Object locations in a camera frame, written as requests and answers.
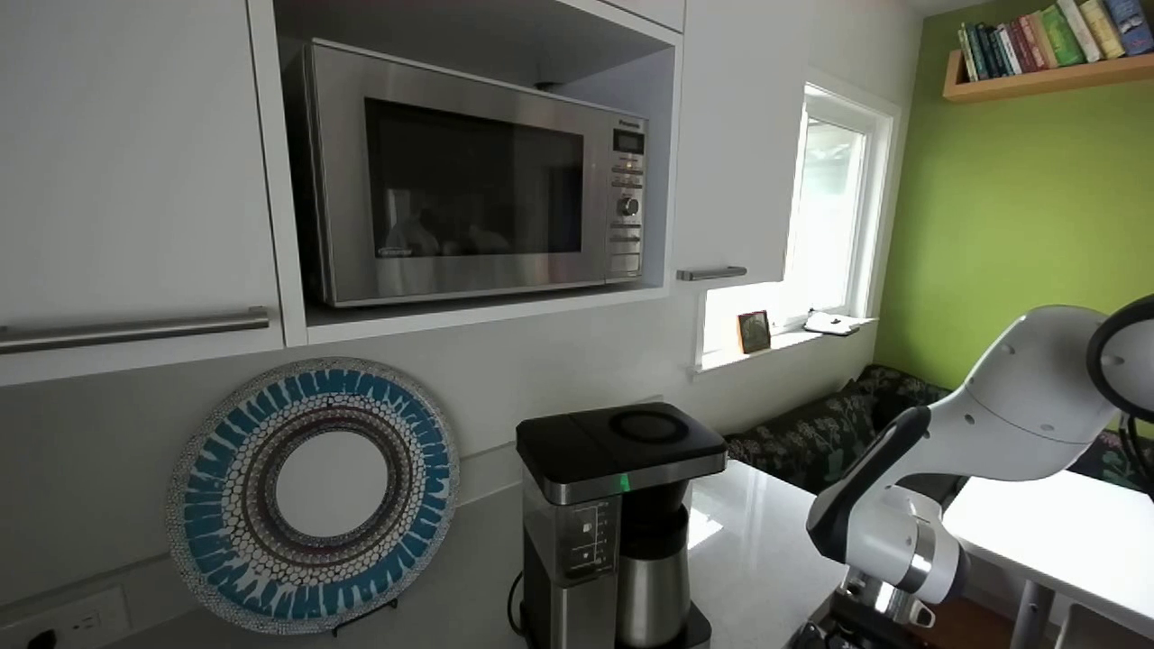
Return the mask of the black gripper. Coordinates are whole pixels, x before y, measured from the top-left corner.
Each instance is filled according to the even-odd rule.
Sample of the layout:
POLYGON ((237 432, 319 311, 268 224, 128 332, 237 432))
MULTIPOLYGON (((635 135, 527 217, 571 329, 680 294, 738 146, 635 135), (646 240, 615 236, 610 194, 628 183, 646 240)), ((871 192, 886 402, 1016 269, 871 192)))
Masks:
POLYGON ((936 649, 926 641, 936 627, 939 612, 918 596, 850 572, 789 635, 785 649, 936 649))

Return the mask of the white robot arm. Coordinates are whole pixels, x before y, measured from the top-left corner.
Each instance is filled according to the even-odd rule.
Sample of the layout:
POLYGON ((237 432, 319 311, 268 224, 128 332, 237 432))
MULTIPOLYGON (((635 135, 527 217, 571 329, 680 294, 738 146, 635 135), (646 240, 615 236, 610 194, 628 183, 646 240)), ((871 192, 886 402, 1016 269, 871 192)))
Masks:
POLYGON ((1154 416, 1154 294, 1112 316, 1037 305, 972 366, 958 390, 902 410, 809 508, 818 556, 848 581, 789 635, 785 649, 926 649, 907 612, 877 602, 946 602, 962 543, 914 475, 1047 478, 1075 463, 1115 415, 1154 416))

